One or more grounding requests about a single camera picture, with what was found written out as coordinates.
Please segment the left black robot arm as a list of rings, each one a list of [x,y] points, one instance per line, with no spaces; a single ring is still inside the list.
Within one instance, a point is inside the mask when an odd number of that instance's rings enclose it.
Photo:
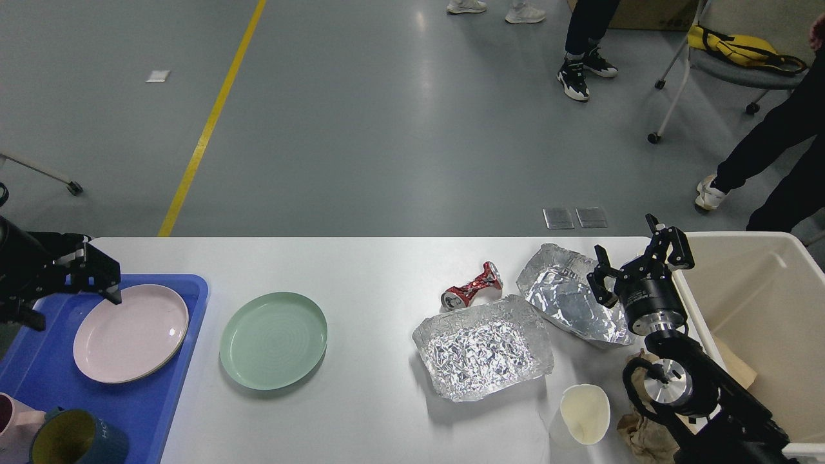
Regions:
[[[85,234],[23,230],[1,218],[2,354],[21,328],[44,331],[35,304],[52,295],[90,293],[120,304],[121,265]]]

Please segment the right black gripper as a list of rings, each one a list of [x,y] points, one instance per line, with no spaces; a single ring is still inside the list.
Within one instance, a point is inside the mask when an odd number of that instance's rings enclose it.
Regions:
[[[587,273],[596,302],[606,308],[621,302],[628,328],[639,336],[686,326],[686,309],[672,281],[672,271],[695,267],[683,230],[666,226],[650,213],[645,219],[652,233],[645,255],[618,270],[611,267],[607,250],[594,246],[596,266]],[[608,289],[607,277],[616,278],[614,291]]]

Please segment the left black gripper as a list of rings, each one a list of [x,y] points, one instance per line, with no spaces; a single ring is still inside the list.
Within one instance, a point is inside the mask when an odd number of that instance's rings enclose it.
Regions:
[[[45,330],[45,316],[33,304],[59,293],[64,277],[53,276],[51,266],[60,258],[71,293],[95,293],[122,303],[120,264],[92,246],[86,235],[26,231],[2,217],[1,246],[3,323]]]

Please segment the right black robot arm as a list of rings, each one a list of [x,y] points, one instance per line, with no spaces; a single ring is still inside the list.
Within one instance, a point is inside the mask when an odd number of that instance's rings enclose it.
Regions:
[[[673,271],[695,265],[683,230],[651,214],[646,220],[652,236],[642,255],[614,268],[596,246],[597,264],[587,274],[597,302],[621,304],[630,331],[657,356],[627,363],[628,399],[668,429],[679,447],[677,463],[792,463],[783,452],[790,439],[772,412],[686,332],[688,314],[672,280]]]

